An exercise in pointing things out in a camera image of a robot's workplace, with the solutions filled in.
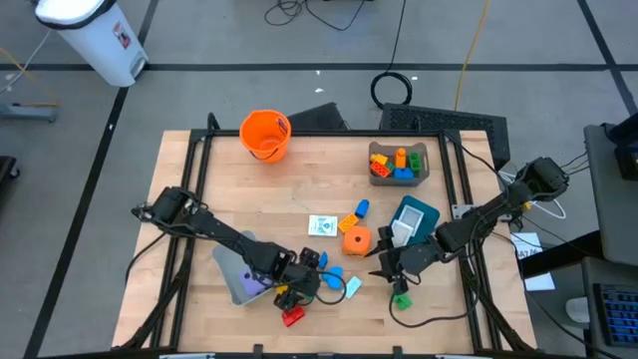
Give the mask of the purple foam die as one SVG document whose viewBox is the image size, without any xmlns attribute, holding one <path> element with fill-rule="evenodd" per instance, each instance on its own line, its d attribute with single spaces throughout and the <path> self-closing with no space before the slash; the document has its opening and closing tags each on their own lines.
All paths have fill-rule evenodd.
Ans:
<svg viewBox="0 0 638 359">
<path fill-rule="evenodd" d="M 249 268 L 245 268 L 243 270 L 240 275 L 240 283 L 245 293 L 250 297 L 263 293 L 270 289 L 273 285 L 273 282 L 269 278 L 260 274 L 255 274 Z"/>
</svg>

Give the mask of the teal plastic bin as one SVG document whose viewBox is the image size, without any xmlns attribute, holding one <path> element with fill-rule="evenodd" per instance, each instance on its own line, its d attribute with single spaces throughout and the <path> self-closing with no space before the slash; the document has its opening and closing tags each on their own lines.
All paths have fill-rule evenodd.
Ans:
<svg viewBox="0 0 638 359">
<path fill-rule="evenodd" d="M 406 245 L 425 242 L 428 235 L 431 234 L 435 229 L 436 224 L 440 218 L 440 212 L 434 207 L 429 206 L 428 204 L 414 198 L 413 196 L 406 195 L 403 197 L 398 209 L 396 210 L 390 222 L 390 225 L 392 225 L 394 220 L 399 220 L 399 216 L 406 204 L 421 210 L 425 214 L 419 229 L 416 232 L 412 233 L 412 237 Z"/>
</svg>

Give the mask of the orange plastic bucket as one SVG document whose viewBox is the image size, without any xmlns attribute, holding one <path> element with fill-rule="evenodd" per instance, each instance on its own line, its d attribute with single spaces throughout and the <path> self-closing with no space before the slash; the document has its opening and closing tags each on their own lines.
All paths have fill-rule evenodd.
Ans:
<svg viewBox="0 0 638 359">
<path fill-rule="evenodd" d="M 275 110 L 255 110 L 242 122 L 239 137 L 255 159 L 274 164 L 286 154 L 292 126 L 285 115 Z"/>
</svg>

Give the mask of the white teal card deck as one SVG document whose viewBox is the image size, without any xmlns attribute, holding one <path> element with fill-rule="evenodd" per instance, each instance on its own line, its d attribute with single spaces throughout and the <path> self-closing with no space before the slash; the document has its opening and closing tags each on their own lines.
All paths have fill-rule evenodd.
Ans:
<svg viewBox="0 0 638 359">
<path fill-rule="evenodd" d="M 333 215 L 309 215 L 308 234 L 310 236 L 336 237 L 338 217 Z"/>
</svg>

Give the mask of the black flat panel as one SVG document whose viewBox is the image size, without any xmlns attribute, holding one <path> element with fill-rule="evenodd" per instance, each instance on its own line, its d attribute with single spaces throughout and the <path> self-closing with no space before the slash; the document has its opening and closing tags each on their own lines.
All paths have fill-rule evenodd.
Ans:
<svg viewBox="0 0 638 359">
<path fill-rule="evenodd" d="M 337 104 L 334 102 L 305 110 L 288 117 L 295 131 L 336 131 L 348 130 Z"/>
</svg>

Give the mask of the white paper sheet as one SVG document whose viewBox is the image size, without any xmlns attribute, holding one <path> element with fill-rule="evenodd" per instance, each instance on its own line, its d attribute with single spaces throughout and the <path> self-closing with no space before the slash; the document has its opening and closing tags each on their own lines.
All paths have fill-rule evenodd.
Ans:
<svg viewBox="0 0 638 359">
<path fill-rule="evenodd" d="M 535 232 L 512 233 L 510 240 L 514 244 L 518 260 L 543 252 L 543 246 L 540 244 Z M 551 291 L 555 289 L 553 278 L 549 273 L 526 278 L 524 286 L 527 291 Z"/>
</svg>

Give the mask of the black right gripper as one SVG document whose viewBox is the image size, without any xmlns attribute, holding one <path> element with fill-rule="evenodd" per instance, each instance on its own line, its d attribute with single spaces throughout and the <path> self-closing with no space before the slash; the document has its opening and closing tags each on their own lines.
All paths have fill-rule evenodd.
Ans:
<svg viewBox="0 0 638 359">
<path fill-rule="evenodd" d="M 381 270 L 371 271 L 369 274 L 386 279 L 391 284 L 393 295 L 407 293 L 410 283 L 420 285 L 421 275 L 419 271 L 414 271 L 414 266 L 417 261 L 417 250 L 424 244 L 421 242 L 394 247 L 393 233 L 389 226 L 379 227 L 378 232 L 380 240 L 366 256 L 379 254 Z"/>
</svg>

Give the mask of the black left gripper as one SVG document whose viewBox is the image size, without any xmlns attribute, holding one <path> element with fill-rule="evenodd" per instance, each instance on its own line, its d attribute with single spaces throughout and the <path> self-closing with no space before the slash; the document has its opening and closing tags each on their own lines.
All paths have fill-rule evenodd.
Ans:
<svg viewBox="0 0 638 359">
<path fill-rule="evenodd" d="M 304 247 L 297 262 L 289 263 L 277 286 L 287 285 L 288 289 L 283 294 L 276 294 L 273 304 L 281 310 L 290 310 L 305 296 L 314 296 L 320 287 L 320 278 L 317 271 L 320 254 Z"/>
</svg>

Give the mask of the orange foam die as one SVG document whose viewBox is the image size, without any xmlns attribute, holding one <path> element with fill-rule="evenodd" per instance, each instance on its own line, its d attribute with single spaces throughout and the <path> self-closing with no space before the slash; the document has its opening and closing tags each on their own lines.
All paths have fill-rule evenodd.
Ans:
<svg viewBox="0 0 638 359">
<path fill-rule="evenodd" d="M 346 255 L 365 256 L 371 247 L 372 232 L 365 226 L 352 226 L 345 232 L 342 251 Z"/>
</svg>

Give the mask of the black perforated computer case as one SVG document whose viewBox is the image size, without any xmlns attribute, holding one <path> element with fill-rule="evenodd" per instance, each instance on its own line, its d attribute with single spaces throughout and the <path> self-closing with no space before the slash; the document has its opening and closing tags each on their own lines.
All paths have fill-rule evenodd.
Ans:
<svg viewBox="0 0 638 359">
<path fill-rule="evenodd" d="M 382 110 L 379 129 L 414 132 L 484 131 L 494 167 L 500 170 L 510 161 L 507 122 L 504 117 L 386 104 Z"/>
</svg>

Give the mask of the brown plastic bin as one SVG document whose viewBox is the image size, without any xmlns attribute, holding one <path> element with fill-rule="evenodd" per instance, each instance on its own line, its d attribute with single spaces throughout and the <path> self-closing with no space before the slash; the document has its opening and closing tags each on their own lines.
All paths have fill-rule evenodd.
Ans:
<svg viewBox="0 0 638 359">
<path fill-rule="evenodd" d="M 388 162 L 394 162 L 394 155 L 400 146 L 381 145 L 372 142 L 369 145 L 369 155 L 383 155 L 388 157 Z M 394 175 L 388 175 L 383 178 L 370 170 L 369 182 L 376 186 L 418 186 L 430 176 L 428 149 L 424 143 L 416 143 L 410 146 L 404 146 L 407 152 L 407 169 L 411 170 L 413 176 L 411 178 L 396 178 Z M 421 168 L 416 171 L 411 168 L 411 154 L 417 154 L 420 160 Z"/>
</svg>

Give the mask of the black metal table frame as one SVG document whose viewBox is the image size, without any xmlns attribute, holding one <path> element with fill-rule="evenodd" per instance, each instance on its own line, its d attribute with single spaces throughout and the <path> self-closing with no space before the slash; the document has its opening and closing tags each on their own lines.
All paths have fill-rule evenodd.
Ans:
<svg viewBox="0 0 638 359">
<path fill-rule="evenodd" d="M 248 230 L 258 239 L 300 250 L 326 252 L 347 276 L 363 284 L 340 303 L 314 301 L 304 316 L 286 326 L 272 293 L 238 306 L 232 303 L 214 245 L 203 239 L 170 239 L 143 224 L 114 334 L 118 355 L 156 358 L 167 352 L 268 355 L 372 356 L 401 348 L 405 355 L 468 354 L 474 338 L 464 316 L 466 301 L 456 262 L 424 271 L 410 291 L 412 306 L 390 314 L 390 285 L 374 273 L 375 258 L 346 256 L 339 238 L 312 237 L 313 214 L 345 216 L 357 203 L 371 203 L 366 222 L 386 223 L 408 191 L 373 186 L 368 180 L 368 147 L 424 144 L 430 176 L 410 194 L 451 215 L 449 197 L 460 190 L 461 173 L 443 157 L 437 135 L 381 131 L 296 132 L 284 158 L 259 163 L 233 130 L 167 131 L 162 135 L 150 189 L 157 197 L 170 185 L 185 183 L 221 221 Z"/>
</svg>

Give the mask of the light grey plastic bin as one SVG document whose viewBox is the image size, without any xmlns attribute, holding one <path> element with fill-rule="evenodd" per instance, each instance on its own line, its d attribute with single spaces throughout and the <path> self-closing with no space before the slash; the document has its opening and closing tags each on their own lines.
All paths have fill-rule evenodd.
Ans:
<svg viewBox="0 0 638 359">
<path fill-rule="evenodd" d="M 219 267 L 220 273 L 230 294 L 231 303 L 233 305 L 244 306 L 255 301 L 259 297 L 264 296 L 266 293 L 272 290 L 273 285 L 270 289 L 257 296 L 248 296 L 240 283 L 240 275 L 242 274 L 243 270 L 245 268 L 249 268 L 249 266 L 244 262 L 241 255 L 221 245 L 218 245 L 211 252 L 211 255 Z"/>
</svg>

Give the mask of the white trash can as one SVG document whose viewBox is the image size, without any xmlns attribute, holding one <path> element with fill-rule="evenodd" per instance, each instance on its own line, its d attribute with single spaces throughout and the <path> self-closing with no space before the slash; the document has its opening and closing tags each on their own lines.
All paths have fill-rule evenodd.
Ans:
<svg viewBox="0 0 638 359">
<path fill-rule="evenodd" d="M 35 16 L 114 87 L 132 86 L 149 60 L 117 0 L 40 0 Z"/>
</svg>

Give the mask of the red toy brick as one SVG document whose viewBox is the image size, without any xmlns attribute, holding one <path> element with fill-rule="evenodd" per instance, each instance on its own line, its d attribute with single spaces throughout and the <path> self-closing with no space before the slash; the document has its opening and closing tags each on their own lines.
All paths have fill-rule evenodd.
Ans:
<svg viewBox="0 0 638 359">
<path fill-rule="evenodd" d="M 286 327 L 290 327 L 305 316 L 302 306 L 295 305 L 292 309 L 282 312 L 282 321 Z"/>
</svg>

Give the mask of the large light blue brick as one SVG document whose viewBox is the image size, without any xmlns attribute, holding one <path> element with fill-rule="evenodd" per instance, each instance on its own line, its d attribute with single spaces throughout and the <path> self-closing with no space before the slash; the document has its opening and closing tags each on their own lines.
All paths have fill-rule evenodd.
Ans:
<svg viewBox="0 0 638 359">
<path fill-rule="evenodd" d="M 341 290 L 343 288 L 343 268 L 331 266 L 322 273 L 322 279 L 327 282 L 330 289 Z"/>
</svg>

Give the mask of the black backlit keyboard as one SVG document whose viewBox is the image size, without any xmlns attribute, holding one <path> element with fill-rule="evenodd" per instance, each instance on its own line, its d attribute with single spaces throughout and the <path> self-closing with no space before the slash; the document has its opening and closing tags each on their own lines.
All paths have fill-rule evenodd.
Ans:
<svg viewBox="0 0 638 359">
<path fill-rule="evenodd" d="M 638 286 L 594 283 L 593 295 L 605 343 L 638 348 Z"/>
</svg>

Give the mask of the dark grey desk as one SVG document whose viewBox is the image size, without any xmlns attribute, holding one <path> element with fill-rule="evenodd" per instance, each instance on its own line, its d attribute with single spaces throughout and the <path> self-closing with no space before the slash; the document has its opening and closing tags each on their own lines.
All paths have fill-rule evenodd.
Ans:
<svg viewBox="0 0 638 359">
<path fill-rule="evenodd" d="M 638 266 L 618 264 L 586 257 L 582 261 L 583 285 L 590 315 L 586 338 L 592 346 L 589 352 L 596 359 L 638 359 L 638 348 L 614 347 L 605 343 L 595 307 L 593 284 L 638 286 Z"/>
</svg>

